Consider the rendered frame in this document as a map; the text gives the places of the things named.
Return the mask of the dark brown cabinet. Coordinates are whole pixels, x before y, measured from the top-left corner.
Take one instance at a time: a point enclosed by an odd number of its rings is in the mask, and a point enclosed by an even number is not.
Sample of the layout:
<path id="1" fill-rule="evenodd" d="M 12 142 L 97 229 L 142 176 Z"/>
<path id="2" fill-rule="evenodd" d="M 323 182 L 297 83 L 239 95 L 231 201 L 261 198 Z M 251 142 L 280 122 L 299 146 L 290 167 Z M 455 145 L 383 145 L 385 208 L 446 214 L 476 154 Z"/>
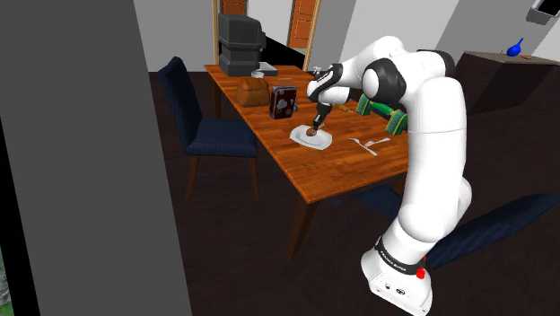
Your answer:
<path id="1" fill-rule="evenodd" d="M 560 63 L 542 57 L 508 57 L 464 51 L 456 78 L 462 84 L 467 114 L 520 106 Z"/>

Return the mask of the white square plate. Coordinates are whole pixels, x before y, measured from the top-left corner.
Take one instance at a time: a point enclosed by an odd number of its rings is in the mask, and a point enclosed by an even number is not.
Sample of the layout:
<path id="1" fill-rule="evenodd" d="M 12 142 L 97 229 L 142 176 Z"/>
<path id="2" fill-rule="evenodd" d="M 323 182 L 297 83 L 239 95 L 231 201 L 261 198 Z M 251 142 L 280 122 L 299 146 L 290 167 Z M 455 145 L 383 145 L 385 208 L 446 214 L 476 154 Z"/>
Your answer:
<path id="1" fill-rule="evenodd" d="M 315 150 L 325 150 L 332 144 L 332 135 L 326 131 L 319 130 L 314 136 L 308 136 L 310 126 L 300 125 L 291 131 L 290 138 L 297 144 Z"/>

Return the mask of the wooden dining table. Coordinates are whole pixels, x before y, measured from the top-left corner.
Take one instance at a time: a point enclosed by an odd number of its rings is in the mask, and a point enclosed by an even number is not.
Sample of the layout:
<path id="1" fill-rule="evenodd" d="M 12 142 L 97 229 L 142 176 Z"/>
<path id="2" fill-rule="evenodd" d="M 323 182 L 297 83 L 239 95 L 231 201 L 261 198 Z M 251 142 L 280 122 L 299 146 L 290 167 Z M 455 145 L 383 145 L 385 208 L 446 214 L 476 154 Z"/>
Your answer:
<path id="1" fill-rule="evenodd" d="M 388 134 L 386 120 L 376 115 L 332 110 L 326 119 L 332 144 L 325 150 L 311 149 L 291 140 L 291 131 L 309 125 L 316 113 L 316 104 L 306 96 L 312 76 L 300 68 L 278 66 L 278 75 L 266 78 L 271 85 L 287 81 L 297 87 L 299 110 L 292 117 L 282 119 L 271 118 L 265 107 L 242 107 L 236 101 L 240 79 L 226 75 L 218 65 L 206 65 L 205 69 L 215 82 L 214 95 L 222 92 L 228 98 L 299 192 L 287 246 L 288 260 L 301 248 L 320 201 L 407 171 L 407 134 Z M 368 147 L 377 156 L 348 139 L 357 138 L 364 145 L 385 137 L 390 141 Z"/>

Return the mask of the green dumbbell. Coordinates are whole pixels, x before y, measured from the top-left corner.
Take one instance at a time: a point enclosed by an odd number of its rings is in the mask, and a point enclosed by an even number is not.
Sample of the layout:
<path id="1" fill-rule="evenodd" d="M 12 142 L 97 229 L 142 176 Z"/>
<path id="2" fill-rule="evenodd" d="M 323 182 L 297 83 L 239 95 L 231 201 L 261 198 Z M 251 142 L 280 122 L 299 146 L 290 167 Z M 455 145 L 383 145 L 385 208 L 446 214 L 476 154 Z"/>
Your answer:
<path id="1" fill-rule="evenodd" d="M 402 110 L 394 110 L 388 105 L 371 101 L 363 93 L 358 101 L 355 112 L 362 116 L 366 116 L 370 115 L 372 111 L 377 111 L 389 117 L 389 121 L 385 127 L 385 130 L 388 133 L 393 136 L 397 136 L 403 132 L 408 121 L 408 116 L 405 112 Z"/>

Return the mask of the dark brown patterned box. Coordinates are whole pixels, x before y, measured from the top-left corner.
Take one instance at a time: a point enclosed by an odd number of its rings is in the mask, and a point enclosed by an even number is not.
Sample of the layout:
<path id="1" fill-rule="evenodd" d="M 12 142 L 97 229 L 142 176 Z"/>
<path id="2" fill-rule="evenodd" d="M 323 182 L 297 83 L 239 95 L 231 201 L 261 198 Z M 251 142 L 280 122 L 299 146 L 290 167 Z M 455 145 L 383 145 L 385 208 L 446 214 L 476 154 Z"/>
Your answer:
<path id="1" fill-rule="evenodd" d="M 293 84 L 272 87 L 269 102 L 269 115 L 272 119 L 288 119 L 297 105 L 297 88 Z"/>

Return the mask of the brown bread loaf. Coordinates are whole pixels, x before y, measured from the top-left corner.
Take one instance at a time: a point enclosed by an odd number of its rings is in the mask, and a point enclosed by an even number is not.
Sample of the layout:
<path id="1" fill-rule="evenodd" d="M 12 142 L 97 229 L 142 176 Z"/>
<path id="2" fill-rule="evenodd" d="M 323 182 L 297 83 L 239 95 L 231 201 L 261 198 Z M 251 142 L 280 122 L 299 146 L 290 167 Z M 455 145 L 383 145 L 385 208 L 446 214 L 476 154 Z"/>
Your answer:
<path id="1" fill-rule="evenodd" d="M 266 106 L 270 102 L 268 82 L 263 78 L 242 78 L 236 90 L 236 101 L 242 107 Z"/>

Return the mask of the dark grey coffee machine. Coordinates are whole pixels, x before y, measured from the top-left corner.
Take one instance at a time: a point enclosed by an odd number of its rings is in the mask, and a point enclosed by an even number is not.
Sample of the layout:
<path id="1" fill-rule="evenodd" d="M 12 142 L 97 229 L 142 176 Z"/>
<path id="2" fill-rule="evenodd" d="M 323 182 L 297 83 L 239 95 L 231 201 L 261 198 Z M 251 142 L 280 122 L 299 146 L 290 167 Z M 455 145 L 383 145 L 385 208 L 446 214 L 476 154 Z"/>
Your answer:
<path id="1" fill-rule="evenodd" d="M 251 76 L 255 71 L 278 75 L 276 68 L 260 60 L 261 50 L 267 47 L 267 37 L 258 20 L 219 13 L 218 36 L 222 46 L 219 66 L 228 76 Z"/>

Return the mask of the dark blue upholstered chair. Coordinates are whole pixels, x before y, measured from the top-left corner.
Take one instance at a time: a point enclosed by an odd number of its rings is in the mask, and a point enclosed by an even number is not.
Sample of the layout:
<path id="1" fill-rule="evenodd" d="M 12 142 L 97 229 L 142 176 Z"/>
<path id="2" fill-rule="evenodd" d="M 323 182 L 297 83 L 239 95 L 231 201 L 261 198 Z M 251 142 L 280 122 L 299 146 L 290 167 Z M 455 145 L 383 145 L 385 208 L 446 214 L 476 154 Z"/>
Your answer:
<path id="1" fill-rule="evenodd" d="M 243 120 L 211 118 L 202 114 L 188 70 L 180 57 L 158 71 L 158 78 L 170 106 L 185 155 L 190 157 L 189 197 L 203 157 L 246 159 L 249 161 L 254 195 L 259 196 L 257 138 Z"/>
<path id="2" fill-rule="evenodd" d="M 368 189 L 354 198 L 389 220 L 397 216 L 402 201 L 402 197 L 388 185 Z M 440 268 L 520 233 L 558 204 L 560 197 L 553 194 L 519 197 L 456 228 L 428 252 L 427 266 Z"/>

